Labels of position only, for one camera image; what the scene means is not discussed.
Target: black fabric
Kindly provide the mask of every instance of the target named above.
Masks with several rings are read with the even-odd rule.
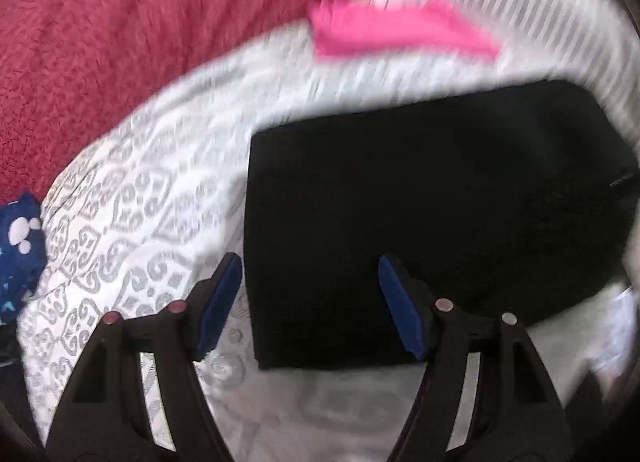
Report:
[[[564,409],[574,450],[600,435],[607,426],[604,396],[598,378],[589,370]]]
[[[0,367],[0,402],[4,404],[6,411],[31,442],[37,448],[42,448],[27,397],[24,368],[20,360],[21,352],[15,328],[15,320],[0,327],[0,360],[11,363]]]
[[[638,460],[640,424],[640,386],[628,403],[607,425],[607,429],[576,450],[570,462],[630,462]]]
[[[541,81],[254,135],[246,286],[261,368],[408,362],[376,278],[393,252],[436,296],[530,325],[596,293],[638,198],[593,97]]]

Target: white patterned blanket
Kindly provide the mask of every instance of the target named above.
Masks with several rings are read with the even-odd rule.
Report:
[[[19,320],[43,437],[105,311],[158,311],[210,276],[225,251],[241,252],[258,128],[548,77],[586,85],[638,142],[640,43],[613,0],[451,1],[504,42],[495,64],[428,52],[319,63],[299,23],[181,78],[73,161],[44,201],[49,264]],[[634,302],[619,292],[607,289],[532,331],[561,398],[587,360],[604,379],[623,362]],[[152,358],[141,360],[152,429],[170,446]],[[218,348],[197,371],[236,460],[364,462],[390,452],[422,368],[258,372],[241,289]],[[463,423],[453,442],[464,440]]]

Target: metal rivet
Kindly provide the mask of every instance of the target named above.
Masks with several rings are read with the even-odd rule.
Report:
[[[453,302],[447,298],[440,298],[436,301],[436,309],[441,312],[451,312],[453,311]]]
[[[166,307],[169,309],[169,312],[172,312],[173,314],[180,314],[180,312],[184,312],[187,309],[187,302],[183,299],[176,299]]]
[[[117,311],[107,312],[104,316],[102,316],[102,322],[105,325],[113,325],[117,320],[122,319],[122,314]]]
[[[504,314],[502,314],[502,321],[504,321],[507,325],[515,325],[518,322],[518,318],[511,312],[505,312]]]

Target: blue foam pad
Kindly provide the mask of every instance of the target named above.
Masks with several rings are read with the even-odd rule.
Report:
[[[418,361],[424,361],[427,357],[427,347],[424,343],[420,314],[387,257],[381,257],[378,262],[378,283],[385,295],[402,345]]]
[[[241,282],[242,260],[235,255],[222,274],[200,319],[198,344],[194,350],[196,356],[203,358],[218,344]]]

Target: bedding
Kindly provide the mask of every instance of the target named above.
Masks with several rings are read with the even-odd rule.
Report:
[[[56,176],[193,67],[312,0],[0,0],[0,203]]]
[[[318,62],[308,24],[297,23],[171,84],[76,157],[44,200],[49,262],[18,324],[44,438],[105,311],[155,312],[210,276],[225,251],[242,253],[249,142],[259,129],[293,114],[564,78],[587,87],[638,143],[640,42],[613,0],[449,1],[504,43],[494,64],[431,52]],[[630,248],[631,259],[638,253]],[[614,284],[531,331],[564,402],[587,364],[606,386],[620,372],[634,310],[632,293]],[[141,365],[152,430],[170,447],[152,357],[142,354]],[[258,371],[241,288],[218,347],[196,369],[236,460],[369,462],[389,454],[423,367]],[[471,382],[465,392],[468,405]],[[464,440],[460,417],[451,445]]]

